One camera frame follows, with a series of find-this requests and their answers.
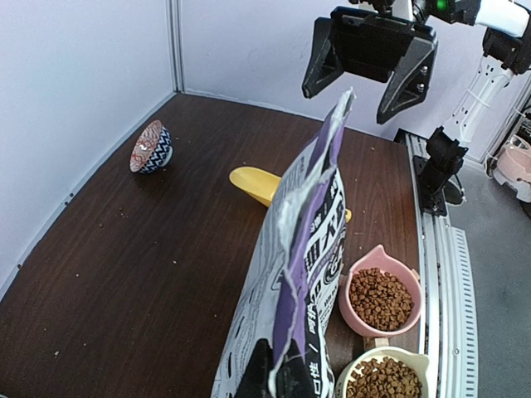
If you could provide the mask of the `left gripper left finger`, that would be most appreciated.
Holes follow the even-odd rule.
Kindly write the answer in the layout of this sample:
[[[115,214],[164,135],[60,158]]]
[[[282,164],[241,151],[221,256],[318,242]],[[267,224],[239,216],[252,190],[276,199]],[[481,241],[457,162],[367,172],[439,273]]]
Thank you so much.
[[[274,367],[273,350],[267,339],[256,342],[246,366],[235,398],[272,398],[269,389],[269,376]]]

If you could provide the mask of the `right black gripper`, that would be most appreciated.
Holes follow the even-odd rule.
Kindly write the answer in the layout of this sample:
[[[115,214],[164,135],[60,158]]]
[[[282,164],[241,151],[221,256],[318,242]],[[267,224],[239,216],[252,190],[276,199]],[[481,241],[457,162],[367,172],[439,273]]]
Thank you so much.
[[[302,83],[306,99],[314,98],[343,73],[381,83],[390,80],[378,106],[378,124],[426,99],[438,47],[432,28],[347,7],[336,7],[330,16],[332,20],[314,21]]]

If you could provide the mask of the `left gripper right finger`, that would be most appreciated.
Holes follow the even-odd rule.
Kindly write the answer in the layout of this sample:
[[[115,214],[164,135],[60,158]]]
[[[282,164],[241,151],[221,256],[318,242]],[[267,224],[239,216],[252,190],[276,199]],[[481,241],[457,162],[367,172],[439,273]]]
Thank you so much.
[[[281,363],[282,397],[334,397],[334,383],[318,352],[301,353],[296,342],[290,344]]]

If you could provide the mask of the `purple puppy food bag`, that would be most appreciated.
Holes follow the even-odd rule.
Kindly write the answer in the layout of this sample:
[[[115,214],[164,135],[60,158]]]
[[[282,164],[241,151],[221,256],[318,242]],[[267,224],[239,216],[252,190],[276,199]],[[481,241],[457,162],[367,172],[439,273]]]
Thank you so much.
[[[341,217],[346,195],[338,158],[355,98],[353,90],[341,95],[281,178],[222,351],[212,386],[215,397],[234,397],[261,338],[267,339],[273,350],[274,367],[269,376],[273,397],[282,397],[281,363],[292,342],[301,353],[318,352],[335,384],[325,332],[339,289],[346,237],[346,222]],[[309,192],[294,194],[310,175],[319,182],[312,183]],[[282,225],[285,206],[288,222],[300,214],[295,227]]]

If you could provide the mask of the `yellow plastic scoop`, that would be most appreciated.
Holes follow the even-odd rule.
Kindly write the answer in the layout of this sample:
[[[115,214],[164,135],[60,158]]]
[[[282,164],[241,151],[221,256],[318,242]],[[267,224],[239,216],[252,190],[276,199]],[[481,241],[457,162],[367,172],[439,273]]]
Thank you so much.
[[[231,171],[229,175],[230,182],[237,187],[238,189],[245,192],[250,197],[256,199],[261,204],[266,207],[270,207],[275,194],[277,193],[281,178],[271,174],[265,170],[256,168],[256,167],[239,167]],[[318,177],[310,177],[307,179],[308,182],[304,182],[301,188],[298,188],[295,193],[311,191],[310,188],[313,187],[312,183],[315,185],[319,182]],[[283,211],[282,221],[283,226],[293,226],[295,227],[300,221],[300,214],[297,213],[294,215],[292,221],[288,222],[288,207],[285,206],[281,209]],[[341,217],[345,222],[349,222],[352,218],[352,212],[349,209],[343,209]]]

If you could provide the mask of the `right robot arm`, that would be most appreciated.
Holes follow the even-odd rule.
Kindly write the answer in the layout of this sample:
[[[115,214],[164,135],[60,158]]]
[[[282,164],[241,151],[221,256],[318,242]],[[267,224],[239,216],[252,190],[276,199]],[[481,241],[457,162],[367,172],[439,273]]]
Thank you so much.
[[[444,133],[471,142],[493,98],[530,69],[530,11],[513,1],[370,1],[336,7],[314,22],[309,64],[302,83],[311,99],[342,74],[386,84],[378,124],[422,103],[430,86],[438,41],[426,23],[485,27],[482,58]]]

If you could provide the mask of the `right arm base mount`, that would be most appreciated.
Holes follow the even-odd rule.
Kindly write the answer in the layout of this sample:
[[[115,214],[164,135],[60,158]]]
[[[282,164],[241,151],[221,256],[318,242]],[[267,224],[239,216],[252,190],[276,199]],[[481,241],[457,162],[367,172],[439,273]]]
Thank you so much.
[[[433,216],[447,216],[444,187],[460,171],[468,148],[440,126],[427,140],[426,151],[428,158],[413,157],[420,208]]]

